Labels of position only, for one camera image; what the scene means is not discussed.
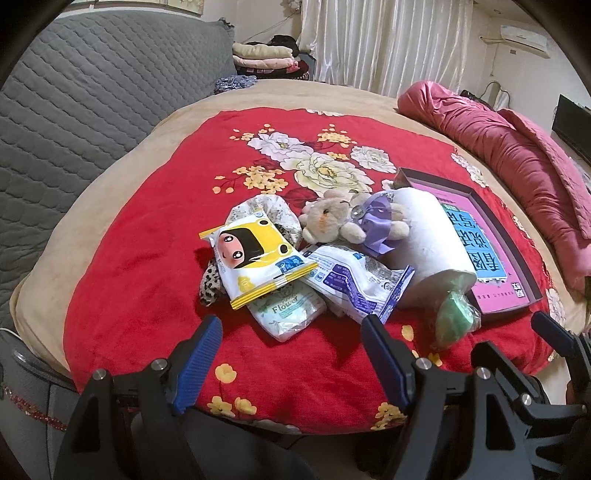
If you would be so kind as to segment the leopard print scrunchie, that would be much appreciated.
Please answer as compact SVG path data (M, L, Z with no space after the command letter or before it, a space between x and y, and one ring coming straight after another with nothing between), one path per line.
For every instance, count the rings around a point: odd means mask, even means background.
M214 258L211 258L200 280L198 291L199 303L202 306L208 307L226 295L228 294L222 284L216 261Z

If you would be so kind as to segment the green bag roll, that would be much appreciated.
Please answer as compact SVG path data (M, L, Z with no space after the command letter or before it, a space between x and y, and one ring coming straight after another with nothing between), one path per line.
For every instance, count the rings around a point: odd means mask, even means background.
M480 327L480 311L465 294L451 291L439 304L433 321L435 343L440 349L447 349Z

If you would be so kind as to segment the blue white wipes pack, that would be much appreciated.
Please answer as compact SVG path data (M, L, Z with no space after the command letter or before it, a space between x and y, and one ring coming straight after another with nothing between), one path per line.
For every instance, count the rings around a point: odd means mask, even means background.
M386 323L415 274L412 266L391 270L346 245L311 245L303 255L317 263L304 283L358 323L369 315Z

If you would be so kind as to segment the green flower tissue pack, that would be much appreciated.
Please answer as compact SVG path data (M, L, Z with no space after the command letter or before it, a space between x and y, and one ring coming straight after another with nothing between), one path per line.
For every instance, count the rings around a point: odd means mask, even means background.
M278 342L287 342L327 310L322 296L301 281L291 282L246 307L259 326Z

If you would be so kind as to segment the white toilet paper roll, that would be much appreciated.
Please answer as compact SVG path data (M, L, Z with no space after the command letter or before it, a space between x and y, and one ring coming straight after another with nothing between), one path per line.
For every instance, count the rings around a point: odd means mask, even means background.
M414 268L399 306L435 308L448 293L471 290L476 271L436 196L404 187L394 191L394 201L404 206L410 233L384 256L384 263L391 269Z

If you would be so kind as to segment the beige teddy with purple bow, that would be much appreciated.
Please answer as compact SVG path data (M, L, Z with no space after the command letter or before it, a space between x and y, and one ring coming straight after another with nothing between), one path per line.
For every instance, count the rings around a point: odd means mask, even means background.
M344 241L375 258L396 249L410 234L406 208L392 191L330 189L304 206L298 220L308 244Z

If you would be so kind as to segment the white floral scrunchie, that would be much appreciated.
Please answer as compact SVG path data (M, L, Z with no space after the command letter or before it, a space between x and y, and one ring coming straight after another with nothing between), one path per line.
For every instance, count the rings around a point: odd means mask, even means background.
M276 226L283 238L295 248L300 248L303 240L303 229L301 229L300 220L290 209L283 197L274 194L259 194L247 199L231 209L226 217L226 224L262 210L270 219L270 222Z

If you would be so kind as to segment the dark tray with pink book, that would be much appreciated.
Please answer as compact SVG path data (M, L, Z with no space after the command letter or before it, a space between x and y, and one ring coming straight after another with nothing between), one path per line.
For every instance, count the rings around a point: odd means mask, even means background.
M493 211L464 185L403 168L394 186L433 194L446 211L477 274L468 294L486 321L523 311L542 299L542 292L519 248Z

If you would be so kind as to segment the red floral blanket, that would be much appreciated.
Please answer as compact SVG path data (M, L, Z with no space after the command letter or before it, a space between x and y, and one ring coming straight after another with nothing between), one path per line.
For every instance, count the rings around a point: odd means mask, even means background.
M298 214L335 187L383 190L400 168L472 184L455 146L366 117L254 108L192 129L126 202L74 290L64 350L76 387L99 368L127 374L167 356L214 314L223 340L200 409L311 434L393 425L355 320L325 313L281 343L232 296L204 306L197 292L214 264L211 228L228 231L235 295L296 282L294 245L264 223L233 226L233 207L260 197Z

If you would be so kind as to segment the pink rolled duvet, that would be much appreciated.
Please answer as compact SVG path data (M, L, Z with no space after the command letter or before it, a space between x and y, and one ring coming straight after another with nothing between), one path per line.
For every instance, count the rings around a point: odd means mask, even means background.
M541 127L511 110L498 112L432 81L398 98L399 112L448 136L505 184L553 247L567 286L590 280L590 193L564 150Z

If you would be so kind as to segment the beige bed cover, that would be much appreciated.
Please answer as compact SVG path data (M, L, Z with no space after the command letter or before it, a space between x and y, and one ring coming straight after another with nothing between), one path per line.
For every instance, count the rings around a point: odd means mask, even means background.
M10 313L17 332L36 356L59 373L69 375L63 348L67 307L116 215L143 181L207 119L221 111L254 107L308 108L315 119L335 113L360 115L437 140L444 138L399 114L394 98L310 81L264 80L174 111L83 191L53 229L36 264L27 269L15 287Z

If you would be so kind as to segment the blue patterned cloth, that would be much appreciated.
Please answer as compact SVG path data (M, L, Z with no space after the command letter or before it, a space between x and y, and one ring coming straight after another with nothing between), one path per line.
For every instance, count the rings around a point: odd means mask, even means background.
M229 91L250 88L253 85L256 85L256 82L256 76L252 75L230 75L222 77L214 82L213 93L217 95Z

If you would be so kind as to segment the grey quilted headboard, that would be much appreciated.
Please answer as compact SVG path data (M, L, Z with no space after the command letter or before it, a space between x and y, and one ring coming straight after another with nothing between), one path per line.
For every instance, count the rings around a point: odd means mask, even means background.
M82 191L233 70L235 33L155 9L54 20L1 90L1 298Z

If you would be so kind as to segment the white air conditioner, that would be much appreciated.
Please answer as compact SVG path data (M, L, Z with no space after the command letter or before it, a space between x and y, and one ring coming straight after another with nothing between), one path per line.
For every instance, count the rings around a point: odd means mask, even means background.
M480 39L488 45L506 44L545 59L550 58L548 38L533 30L502 24L496 36L481 36Z

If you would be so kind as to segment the stack of folded clothes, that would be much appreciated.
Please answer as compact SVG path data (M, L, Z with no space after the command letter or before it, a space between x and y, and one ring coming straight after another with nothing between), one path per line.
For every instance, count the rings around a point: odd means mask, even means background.
M310 79L310 61L301 57L294 37L274 35L267 43L232 45L232 59L239 75L257 79Z

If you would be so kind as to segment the white curtain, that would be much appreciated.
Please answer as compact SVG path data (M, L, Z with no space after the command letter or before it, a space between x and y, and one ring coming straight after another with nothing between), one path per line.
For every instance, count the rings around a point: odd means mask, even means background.
M418 81L462 83L472 1L366 0L301 3L301 50L315 81L397 97Z

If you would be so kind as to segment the black wall television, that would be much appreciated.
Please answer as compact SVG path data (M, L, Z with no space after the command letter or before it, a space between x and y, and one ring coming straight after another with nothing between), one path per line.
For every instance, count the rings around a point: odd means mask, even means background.
M552 130L587 164L591 161L590 109L559 96Z

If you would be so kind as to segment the wall painting panels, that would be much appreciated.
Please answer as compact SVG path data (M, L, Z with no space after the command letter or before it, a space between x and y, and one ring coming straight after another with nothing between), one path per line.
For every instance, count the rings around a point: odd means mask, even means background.
M200 16L204 12L204 1L202 0L75 0L71 8L106 8L106 7L148 7L148 8L169 8L190 12Z

